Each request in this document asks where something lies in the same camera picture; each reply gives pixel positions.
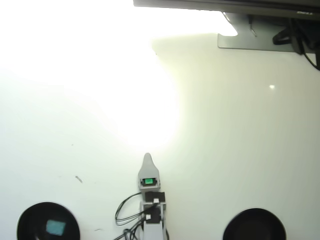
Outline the grey gripper green label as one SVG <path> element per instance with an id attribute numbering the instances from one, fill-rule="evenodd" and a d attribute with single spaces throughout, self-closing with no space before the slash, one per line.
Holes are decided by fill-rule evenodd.
<path id="1" fill-rule="evenodd" d="M 161 188 L 159 170 L 148 152 L 138 172 L 138 183 L 141 192 L 158 192 Z"/>

